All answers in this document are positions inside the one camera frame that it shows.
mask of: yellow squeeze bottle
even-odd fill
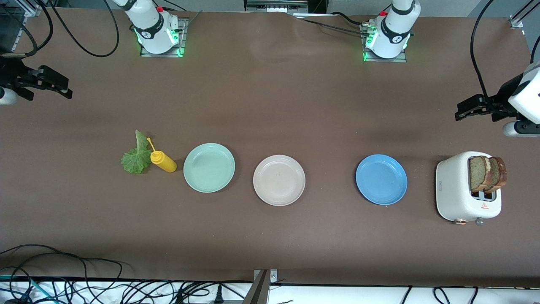
[[[152,150],[154,150],[154,152],[150,154],[150,160],[152,161],[152,163],[169,173],[176,171],[177,165],[174,160],[172,160],[162,151],[156,151],[149,137],[146,140],[148,140],[148,142],[152,146]]]

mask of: lettuce leaf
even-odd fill
[[[120,163],[126,172],[141,174],[144,168],[152,164],[150,161],[150,153],[152,152],[148,150],[148,140],[144,134],[135,130],[135,137],[137,138],[137,147],[124,154]]]

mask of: brown table surface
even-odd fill
[[[60,13],[84,46],[111,49],[107,11]],[[538,139],[505,137],[506,121],[486,116],[454,121],[456,104],[480,92],[469,57],[474,19],[418,19],[402,64],[363,62],[354,34],[281,13],[203,12],[184,58],[141,58],[127,16],[115,16],[120,46],[110,57],[83,53],[55,18],[51,42],[25,59],[67,76],[72,100],[35,90],[34,101],[0,109],[3,249],[42,243],[121,260],[129,278],[252,279],[253,269],[276,268],[296,283],[540,283]],[[341,17],[317,20],[354,29]],[[42,41],[45,16],[28,28]],[[18,51],[28,49],[25,39]],[[486,18],[476,56],[494,94],[523,72],[529,51],[520,30]],[[124,172],[136,129],[180,169]],[[228,147],[237,164],[213,194],[192,190],[182,172],[185,156],[207,142]],[[435,208],[436,164],[467,150],[501,156],[509,171],[502,212],[483,227],[451,224]],[[407,172],[395,205],[372,204],[356,188],[356,166],[376,153]],[[306,173],[290,206],[269,206],[253,190],[255,167],[274,154]],[[83,275],[66,259],[34,265],[32,274]],[[96,267],[89,275],[116,273]]]

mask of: blue plate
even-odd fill
[[[356,185],[370,202],[391,205],[405,195],[407,176],[397,160],[388,155],[374,154],[358,165]]]

